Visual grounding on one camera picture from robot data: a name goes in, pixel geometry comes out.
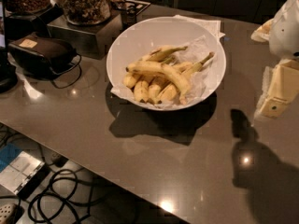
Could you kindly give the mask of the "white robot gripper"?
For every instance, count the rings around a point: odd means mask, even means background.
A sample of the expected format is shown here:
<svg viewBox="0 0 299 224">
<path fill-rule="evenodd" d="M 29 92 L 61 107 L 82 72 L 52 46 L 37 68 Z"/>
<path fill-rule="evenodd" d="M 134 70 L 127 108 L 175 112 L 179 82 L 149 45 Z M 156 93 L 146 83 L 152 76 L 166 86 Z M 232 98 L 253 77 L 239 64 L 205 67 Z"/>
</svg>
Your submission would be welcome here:
<svg viewBox="0 0 299 224">
<path fill-rule="evenodd" d="M 254 118 L 276 119 L 299 94 L 299 0 L 287 0 L 273 19 L 256 29 L 251 39 L 267 42 L 282 59 L 263 72 L 262 95 Z"/>
</svg>

